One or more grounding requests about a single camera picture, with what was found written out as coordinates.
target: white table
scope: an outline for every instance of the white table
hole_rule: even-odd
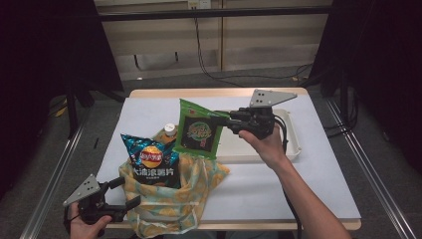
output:
[[[98,181],[118,177],[127,160],[121,133],[151,137],[166,123],[179,119],[179,99],[210,110],[247,107],[254,89],[138,90],[127,98],[105,153]],[[301,153],[296,170],[348,230],[360,227],[360,214],[333,154],[310,96],[304,89],[272,89],[298,97],[274,106],[290,112]],[[295,230],[297,224],[276,174],[261,163],[226,164],[231,172],[210,192],[199,230]],[[122,189],[109,190],[109,204],[124,204]],[[110,227],[129,228],[128,223]]]

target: bottle cap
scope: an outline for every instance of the bottle cap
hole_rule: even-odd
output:
[[[177,133],[176,125],[168,123],[164,127],[164,132],[167,136],[174,136]]]

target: plastic bottle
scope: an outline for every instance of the plastic bottle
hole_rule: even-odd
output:
[[[176,140],[177,137],[177,125],[174,123],[168,123],[164,128],[153,138],[154,140],[168,144]]]

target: electrical outlet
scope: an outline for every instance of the electrical outlet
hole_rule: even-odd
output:
[[[211,0],[199,0],[199,9],[211,9]]]
[[[199,0],[188,0],[187,1],[187,9],[200,9],[199,8]]]

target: yellow plastic bag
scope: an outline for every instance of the yellow plastic bag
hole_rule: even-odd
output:
[[[179,154],[179,189],[141,184],[133,178],[130,160],[119,169],[124,176],[126,200],[138,195],[141,203],[127,212],[127,219],[138,237],[183,234],[198,227],[208,193],[229,173],[215,160]]]

